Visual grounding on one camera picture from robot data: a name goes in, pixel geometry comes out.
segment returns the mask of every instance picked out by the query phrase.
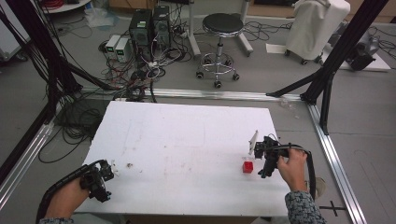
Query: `red cube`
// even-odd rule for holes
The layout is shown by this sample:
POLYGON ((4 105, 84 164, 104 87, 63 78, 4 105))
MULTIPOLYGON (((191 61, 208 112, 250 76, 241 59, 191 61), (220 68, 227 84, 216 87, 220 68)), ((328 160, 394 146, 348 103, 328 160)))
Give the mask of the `red cube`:
POLYGON ((244 171, 244 173, 250 174, 253 171, 253 162, 245 161, 244 165, 242 166, 242 170, 244 171))

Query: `patterned sleeve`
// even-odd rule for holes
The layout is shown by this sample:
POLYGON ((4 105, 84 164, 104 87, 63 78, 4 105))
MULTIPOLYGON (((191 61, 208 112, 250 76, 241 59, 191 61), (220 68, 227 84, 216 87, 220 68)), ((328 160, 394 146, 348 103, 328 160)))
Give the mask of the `patterned sleeve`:
POLYGON ((50 217, 50 218, 41 218, 39 224, 69 224, 74 223, 74 220, 71 218, 63 218, 63 217, 50 217))
POLYGON ((292 191, 285 197, 291 224, 326 223, 312 196, 305 191, 292 191))

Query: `black stool seat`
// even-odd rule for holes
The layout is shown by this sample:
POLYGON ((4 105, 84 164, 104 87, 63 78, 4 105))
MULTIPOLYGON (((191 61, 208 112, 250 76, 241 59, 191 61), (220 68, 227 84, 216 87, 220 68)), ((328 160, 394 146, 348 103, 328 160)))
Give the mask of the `black stool seat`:
POLYGON ((233 15, 215 13, 204 18, 203 27, 204 30, 214 35, 239 35, 244 28, 244 23, 233 15))

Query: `stool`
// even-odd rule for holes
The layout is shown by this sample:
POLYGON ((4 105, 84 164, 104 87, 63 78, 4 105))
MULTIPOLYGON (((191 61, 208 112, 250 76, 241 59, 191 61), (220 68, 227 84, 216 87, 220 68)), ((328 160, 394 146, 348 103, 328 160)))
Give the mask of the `stool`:
POLYGON ((219 75, 233 72, 233 80, 238 80, 239 75, 233 67, 233 58, 228 54, 222 53, 222 38, 240 35, 244 28, 244 23, 233 15, 215 13, 204 18, 203 28, 209 34, 219 36, 219 43, 216 53, 207 53, 202 57, 196 76, 204 78, 204 72, 214 74, 216 76, 216 88, 221 87, 219 75))

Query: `cardboard box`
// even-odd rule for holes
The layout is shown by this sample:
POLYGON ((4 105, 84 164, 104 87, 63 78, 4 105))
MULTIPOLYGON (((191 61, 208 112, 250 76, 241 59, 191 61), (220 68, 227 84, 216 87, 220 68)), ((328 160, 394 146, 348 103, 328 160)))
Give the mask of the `cardboard box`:
POLYGON ((149 8, 154 9, 155 0, 109 0, 109 5, 116 9, 130 9, 149 8))

